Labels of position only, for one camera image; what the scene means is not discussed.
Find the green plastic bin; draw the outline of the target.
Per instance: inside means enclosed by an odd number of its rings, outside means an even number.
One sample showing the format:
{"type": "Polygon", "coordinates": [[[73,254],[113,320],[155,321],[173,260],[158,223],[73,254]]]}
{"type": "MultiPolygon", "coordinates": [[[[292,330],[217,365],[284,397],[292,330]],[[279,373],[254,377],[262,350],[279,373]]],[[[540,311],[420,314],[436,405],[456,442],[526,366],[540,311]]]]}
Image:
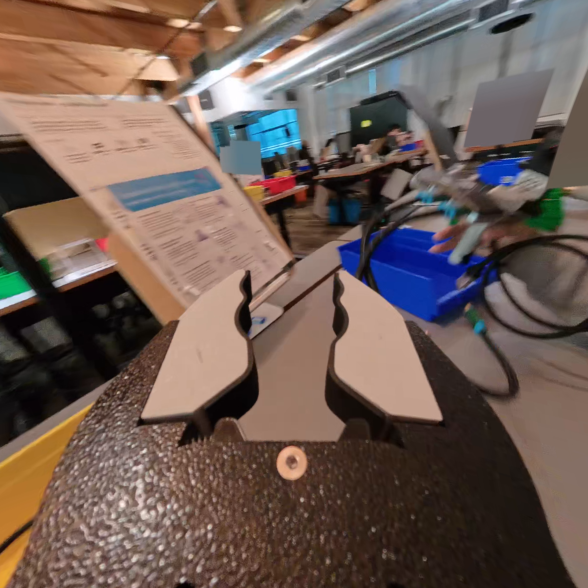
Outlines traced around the green plastic bin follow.
{"type": "Polygon", "coordinates": [[[1,268],[1,300],[21,295],[35,296],[35,291],[19,272],[8,272],[1,268]]]}

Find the small blue storage bin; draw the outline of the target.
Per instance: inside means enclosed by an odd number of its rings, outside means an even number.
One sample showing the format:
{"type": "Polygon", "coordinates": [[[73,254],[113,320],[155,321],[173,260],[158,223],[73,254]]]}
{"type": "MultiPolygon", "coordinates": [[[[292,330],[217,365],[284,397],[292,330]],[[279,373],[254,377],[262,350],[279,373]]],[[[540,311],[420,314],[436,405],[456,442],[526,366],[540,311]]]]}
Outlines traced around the small blue storage bin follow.
{"type": "Polygon", "coordinates": [[[491,187],[511,186],[525,168],[529,156],[489,161],[477,167],[479,181],[491,187]]]}

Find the cardboard box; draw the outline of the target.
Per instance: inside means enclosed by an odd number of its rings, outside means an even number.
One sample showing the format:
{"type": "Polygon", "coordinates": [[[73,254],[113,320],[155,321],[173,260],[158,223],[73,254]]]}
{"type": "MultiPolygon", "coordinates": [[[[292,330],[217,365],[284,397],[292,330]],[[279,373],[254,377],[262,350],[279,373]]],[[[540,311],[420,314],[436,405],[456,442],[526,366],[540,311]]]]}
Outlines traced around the cardboard box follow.
{"type": "Polygon", "coordinates": [[[3,218],[53,280],[112,265],[98,244],[109,229],[79,197],[13,210],[3,218]]]}

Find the clear document stand base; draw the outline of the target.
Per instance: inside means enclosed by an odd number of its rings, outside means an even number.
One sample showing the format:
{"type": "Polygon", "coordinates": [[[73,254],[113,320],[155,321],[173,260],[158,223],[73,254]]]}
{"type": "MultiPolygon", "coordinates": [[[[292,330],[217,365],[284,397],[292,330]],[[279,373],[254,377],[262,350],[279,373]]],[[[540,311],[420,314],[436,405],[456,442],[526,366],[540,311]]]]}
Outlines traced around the clear document stand base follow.
{"type": "Polygon", "coordinates": [[[251,340],[275,323],[285,312],[285,307],[293,298],[291,290],[294,274],[294,267],[290,266],[267,283],[255,287],[253,301],[249,305],[252,325],[248,336],[251,340]]]}

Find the dark standing board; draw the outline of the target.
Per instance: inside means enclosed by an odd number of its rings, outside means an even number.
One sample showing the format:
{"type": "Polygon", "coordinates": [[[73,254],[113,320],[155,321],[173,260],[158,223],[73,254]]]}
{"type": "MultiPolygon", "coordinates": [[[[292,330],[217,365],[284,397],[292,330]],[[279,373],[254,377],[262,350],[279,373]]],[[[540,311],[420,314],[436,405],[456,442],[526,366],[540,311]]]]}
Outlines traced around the dark standing board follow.
{"type": "Polygon", "coordinates": [[[408,105],[401,92],[390,91],[366,98],[349,109],[350,144],[355,147],[385,137],[393,125],[408,129],[408,105]]]}

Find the blue plastic bin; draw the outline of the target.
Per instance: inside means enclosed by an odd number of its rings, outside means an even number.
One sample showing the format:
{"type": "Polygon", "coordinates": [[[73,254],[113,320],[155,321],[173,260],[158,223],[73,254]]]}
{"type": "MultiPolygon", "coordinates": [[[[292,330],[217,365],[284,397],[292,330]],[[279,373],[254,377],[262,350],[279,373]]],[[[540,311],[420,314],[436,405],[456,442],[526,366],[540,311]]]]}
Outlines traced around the blue plastic bin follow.
{"type": "Polygon", "coordinates": [[[482,277],[463,289],[458,279],[482,261],[472,256],[466,265],[451,265],[449,254],[432,254],[433,232],[408,226],[397,229],[378,247],[371,271],[380,295],[420,319],[435,322],[463,310],[481,298],[482,277]]]}

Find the long wooden work table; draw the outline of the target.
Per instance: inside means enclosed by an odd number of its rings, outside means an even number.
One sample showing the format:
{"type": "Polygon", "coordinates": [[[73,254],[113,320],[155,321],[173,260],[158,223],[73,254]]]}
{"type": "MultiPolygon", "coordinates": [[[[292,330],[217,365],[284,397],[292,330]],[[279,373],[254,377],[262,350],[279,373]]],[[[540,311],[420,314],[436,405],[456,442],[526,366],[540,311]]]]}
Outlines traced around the long wooden work table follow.
{"type": "Polygon", "coordinates": [[[325,173],[320,173],[313,177],[314,181],[321,182],[327,180],[347,180],[351,178],[362,178],[381,169],[401,164],[414,158],[420,158],[428,153],[427,149],[421,148],[413,151],[399,152],[389,154],[384,160],[375,163],[360,163],[347,166],[345,168],[332,169],[325,173]]]}

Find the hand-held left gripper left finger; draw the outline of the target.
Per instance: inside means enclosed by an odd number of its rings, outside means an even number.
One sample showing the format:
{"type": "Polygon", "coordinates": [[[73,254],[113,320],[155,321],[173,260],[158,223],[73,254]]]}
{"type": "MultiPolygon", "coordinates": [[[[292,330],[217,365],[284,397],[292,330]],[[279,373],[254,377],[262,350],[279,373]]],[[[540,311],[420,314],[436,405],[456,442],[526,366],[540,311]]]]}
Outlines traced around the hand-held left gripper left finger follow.
{"type": "Polygon", "coordinates": [[[237,270],[180,317],[142,409],[140,424],[185,423],[210,436],[222,419],[239,420],[259,397],[249,337],[251,274],[237,270]]]}

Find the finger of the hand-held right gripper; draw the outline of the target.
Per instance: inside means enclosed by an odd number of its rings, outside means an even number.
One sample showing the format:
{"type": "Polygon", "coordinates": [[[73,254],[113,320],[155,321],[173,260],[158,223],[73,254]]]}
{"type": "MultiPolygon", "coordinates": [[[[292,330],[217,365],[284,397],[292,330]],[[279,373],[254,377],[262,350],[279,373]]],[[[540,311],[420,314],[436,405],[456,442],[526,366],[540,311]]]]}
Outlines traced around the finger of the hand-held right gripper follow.
{"type": "Polygon", "coordinates": [[[416,172],[409,180],[410,190],[426,192],[436,198],[465,202],[465,191],[459,186],[465,172],[464,163],[456,163],[448,169],[428,166],[416,172]]]}

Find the red plastic bin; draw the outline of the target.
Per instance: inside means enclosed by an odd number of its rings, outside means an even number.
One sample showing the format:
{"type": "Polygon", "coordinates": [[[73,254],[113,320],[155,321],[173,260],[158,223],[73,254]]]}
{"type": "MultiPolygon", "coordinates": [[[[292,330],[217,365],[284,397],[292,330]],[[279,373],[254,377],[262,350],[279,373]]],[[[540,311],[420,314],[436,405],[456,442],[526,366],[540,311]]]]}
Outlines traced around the red plastic bin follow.
{"type": "Polygon", "coordinates": [[[260,180],[253,185],[259,185],[267,191],[268,195],[275,196],[296,187],[297,180],[295,175],[286,175],[260,180]]]}

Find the printed instruction sheet board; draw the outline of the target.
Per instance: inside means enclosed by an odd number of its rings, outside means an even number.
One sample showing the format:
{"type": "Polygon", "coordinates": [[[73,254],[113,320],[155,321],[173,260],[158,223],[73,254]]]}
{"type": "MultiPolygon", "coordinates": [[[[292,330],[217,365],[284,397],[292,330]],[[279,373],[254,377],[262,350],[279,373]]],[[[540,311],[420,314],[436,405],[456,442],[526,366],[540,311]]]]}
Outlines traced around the printed instruction sheet board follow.
{"type": "Polygon", "coordinates": [[[173,107],[2,92],[1,114],[109,228],[120,274],[163,322],[236,270],[252,309],[290,278],[273,222],[173,107]]]}

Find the person's right hand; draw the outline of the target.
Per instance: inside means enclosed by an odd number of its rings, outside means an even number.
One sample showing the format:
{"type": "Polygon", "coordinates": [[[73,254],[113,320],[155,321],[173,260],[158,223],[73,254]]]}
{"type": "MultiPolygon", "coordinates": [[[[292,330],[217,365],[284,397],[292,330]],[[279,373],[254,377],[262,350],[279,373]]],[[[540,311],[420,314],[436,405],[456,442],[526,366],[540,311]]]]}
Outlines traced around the person's right hand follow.
{"type": "MultiPolygon", "coordinates": [[[[441,254],[454,250],[464,237],[466,231],[470,228],[472,228],[472,225],[466,222],[458,222],[458,224],[446,226],[433,235],[433,245],[430,247],[429,252],[432,254],[441,254]]],[[[489,246],[493,241],[503,239],[520,240],[523,239],[526,229],[527,227],[520,222],[489,224],[481,233],[480,243],[482,246],[489,246]]]]}

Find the yellow plastic bin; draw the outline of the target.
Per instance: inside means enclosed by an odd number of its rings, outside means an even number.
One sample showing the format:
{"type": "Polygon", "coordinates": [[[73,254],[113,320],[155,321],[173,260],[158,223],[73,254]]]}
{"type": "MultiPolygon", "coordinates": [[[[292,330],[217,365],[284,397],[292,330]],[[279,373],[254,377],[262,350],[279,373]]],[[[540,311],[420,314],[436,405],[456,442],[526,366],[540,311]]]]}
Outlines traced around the yellow plastic bin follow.
{"type": "Polygon", "coordinates": [[[73,433],[92,404],[64,410],[2,448],[1,587],[6,587],[27,546],[45,488],[73,433]]]}

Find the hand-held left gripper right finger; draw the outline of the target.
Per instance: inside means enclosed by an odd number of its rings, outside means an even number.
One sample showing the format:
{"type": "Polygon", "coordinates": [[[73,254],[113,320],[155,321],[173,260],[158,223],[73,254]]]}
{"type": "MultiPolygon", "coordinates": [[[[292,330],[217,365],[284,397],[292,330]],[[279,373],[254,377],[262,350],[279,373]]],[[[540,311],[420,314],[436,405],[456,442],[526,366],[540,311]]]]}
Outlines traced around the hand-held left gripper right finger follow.
{"type": "Polygon", "coordinates": [[[369,440],[401,443],[399,423],[443,425],[442,410],[402,315],[345,270],[334,276],[325,400],[369,440]]]}

